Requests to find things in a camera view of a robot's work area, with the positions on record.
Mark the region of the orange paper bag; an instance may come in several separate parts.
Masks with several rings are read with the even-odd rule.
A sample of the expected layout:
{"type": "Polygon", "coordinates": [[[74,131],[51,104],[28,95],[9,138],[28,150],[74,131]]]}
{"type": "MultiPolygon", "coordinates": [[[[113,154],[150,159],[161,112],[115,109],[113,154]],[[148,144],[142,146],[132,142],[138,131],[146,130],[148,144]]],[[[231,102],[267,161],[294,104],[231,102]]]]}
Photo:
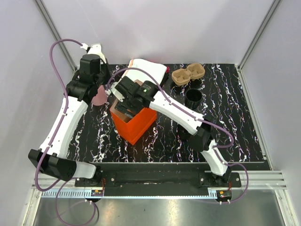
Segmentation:
{"type": "Polygon", "coordinates": [[[145,131],[157,119],[157,112],[150,108],[143,108],[128,123],[122,121],[116,115],[111,115],[118,134],[134,145],[145,131]]]}

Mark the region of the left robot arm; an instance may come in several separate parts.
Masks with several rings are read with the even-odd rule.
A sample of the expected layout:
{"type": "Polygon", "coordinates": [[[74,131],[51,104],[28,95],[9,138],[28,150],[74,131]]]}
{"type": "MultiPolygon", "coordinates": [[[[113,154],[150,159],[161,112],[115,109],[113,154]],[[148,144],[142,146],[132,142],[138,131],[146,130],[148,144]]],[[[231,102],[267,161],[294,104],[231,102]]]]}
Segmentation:
{"type": "Polygon", "coordinates": [[[67,97],[51,131],[38,150],[31,149],[28,158],[41,173],[68,181],[85,178],[91,186],[100,184],[102,178],[91,163],[67,159],[70,141],[78,122],[87,110],[98,88],[106,84],[110,72],[103,53],[87,53],[80,59],[80,67],[67,84],[67,97]]]}

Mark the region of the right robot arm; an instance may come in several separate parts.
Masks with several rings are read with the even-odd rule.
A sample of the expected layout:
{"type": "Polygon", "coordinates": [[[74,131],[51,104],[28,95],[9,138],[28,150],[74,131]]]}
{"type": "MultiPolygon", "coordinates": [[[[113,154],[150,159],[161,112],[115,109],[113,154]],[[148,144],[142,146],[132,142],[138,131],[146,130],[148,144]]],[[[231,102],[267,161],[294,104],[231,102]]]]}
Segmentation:
{"type": "Polygon", "coordinates": [[[111,91],[131,113],[150,108],[177,122],[186,130],[190,148],[200,152],[209,164],[215,184],[222,187],[230,182],[231,169],[217,148],[209,119],[172,99],[153,81],[140,85],[125,76],[113,83],[111,91]]]}

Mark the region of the brown pulp cup carrier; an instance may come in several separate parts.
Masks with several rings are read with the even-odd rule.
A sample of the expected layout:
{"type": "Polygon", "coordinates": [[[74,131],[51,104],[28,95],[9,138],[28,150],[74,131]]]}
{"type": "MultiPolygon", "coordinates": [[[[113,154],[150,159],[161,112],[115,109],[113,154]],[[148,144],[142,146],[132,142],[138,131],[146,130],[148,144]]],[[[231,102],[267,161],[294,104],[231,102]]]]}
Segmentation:
{"type": "Polygon", "coordinates": [[[116,115],[122,121],[128,123],[132,118],[135,117],[135,114],[130,110],[126,109],[121,102],[117,99],[114,100],[112,106],[110,107],[111,115],[116,115]]]}

